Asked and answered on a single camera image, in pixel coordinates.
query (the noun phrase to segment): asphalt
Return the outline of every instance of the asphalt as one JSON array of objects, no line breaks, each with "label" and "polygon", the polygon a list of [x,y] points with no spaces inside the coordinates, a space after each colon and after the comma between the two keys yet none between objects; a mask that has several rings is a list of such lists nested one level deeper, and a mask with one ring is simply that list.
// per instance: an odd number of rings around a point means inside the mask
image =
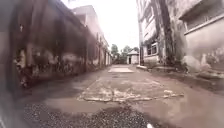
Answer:
[{"label": "asphalt", "polygon": [[30,128],[222,128],[220,95],[113,65],[24,91],[16,108]]}]

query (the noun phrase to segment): door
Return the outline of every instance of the door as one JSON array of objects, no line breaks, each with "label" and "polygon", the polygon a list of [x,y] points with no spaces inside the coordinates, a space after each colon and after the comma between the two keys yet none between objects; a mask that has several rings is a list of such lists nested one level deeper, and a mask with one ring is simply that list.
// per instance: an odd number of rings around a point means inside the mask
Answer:
[{"label": "door", "polygon": [[131,64],[131,57],[129,57],[129,64]]}]

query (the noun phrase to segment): building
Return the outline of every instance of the building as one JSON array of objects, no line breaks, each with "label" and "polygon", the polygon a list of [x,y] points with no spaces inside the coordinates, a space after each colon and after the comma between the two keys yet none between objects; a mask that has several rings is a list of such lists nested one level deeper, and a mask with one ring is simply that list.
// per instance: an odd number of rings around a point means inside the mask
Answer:
[{"label": "building", "polygon": [[141,64],[224,71],[223,0],[137,0]]},{"label": "building", "polygon": [[104,37],[104,33],[102,32],[97,14],[93,8],[92,5],[86,5],[81,6],[72,9],[72,12],[75,14],[76,17],[79,18],[79,20],[82,22],[86,28],[89,29],[91,32],[93,38],[96,40],[96,48],[98,50],[95,50],[99,53],[98,57],[94,58],[94,64],[99,64],[100,67],[104,67],[106,65],[111,64],[111,54],[108,50],[108,42],[106,41]]},{"label": "building", "polygon": [[127,55],[127,64],[139,64],[139,53],[134,49]]},{"label": "building", "polygon": [[12,89],[77,76],[111,63],[100,29],[75,16],[61,1],[21,1],[12,15],[7,19],[10,27],[4,30],[9,38],[4,39],[10,48],[5,59]]},{"label": "building", "polygon": [[140,62],[152,68],[173,63],[169,15],[164,0],[136,0],[140,28]]}]

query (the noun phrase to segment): overcast sky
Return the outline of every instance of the overcast sky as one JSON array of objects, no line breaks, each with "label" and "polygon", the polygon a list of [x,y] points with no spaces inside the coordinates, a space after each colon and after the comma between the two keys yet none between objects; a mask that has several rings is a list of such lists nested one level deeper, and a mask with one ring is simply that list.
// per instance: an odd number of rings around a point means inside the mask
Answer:
[{"label": "overcast sky", "polygon": [[61,0],[68,8],[93,5],[96,10],[100,27],[110,44],[119,49],[126,45],[138,46],[138,19],[136,0]]}]

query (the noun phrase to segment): wall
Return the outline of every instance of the wall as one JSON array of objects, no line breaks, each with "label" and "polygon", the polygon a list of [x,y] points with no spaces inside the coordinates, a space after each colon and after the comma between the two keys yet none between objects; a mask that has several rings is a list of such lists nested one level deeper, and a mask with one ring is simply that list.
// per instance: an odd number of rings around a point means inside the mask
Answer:
[{"label": "wall", "polygon": [[194,8],[202,2],[208,3],[211,1],[166,0],[170,14],[175,59],[182,61],[182,64],[186,64],[189,70],[207,71],[215,69],[221,71],[223,70],[221,65],[223,65],[222,44],[224,38],[222,37],[223,31],[219,28],[223,27],[223,19],[202,25],[204,27],[191,32],[188,32],[189,30],[186,29],[184,22],[180,20],[186,14],[193,16],[196,12],[188,12],[195,10]]},{"label": "wall", "polygon": [[[170,31],[170,17],[165,0],[138,0],[139,22],[144,26],[144,20],[149,10],[152,10],[152,17],[149,18],[148,27],[141,28],[140,33],[143,35],[148,32],[147,36],[142,36],[143,43],[140,44],[140,57],[143,58],[145,66],[151,68],[151,65],[169,66],[174,64],[174,45],[172,41],[172,33]],[[158,43],[158,52],[156,55],[144,55],[147,52],[147,45]]]},{"label": "wall", "polygon": [[138,55],[128,55],[127,56],[127,64],[129,64],[129,58],[131,58],[131,64],[138,64],[139,63],[139,56]]},{"label": "wall", "polygon": [[100,68],[97,40],[60,1],[24,0],[18,6],[10,36],[22,86]]}]

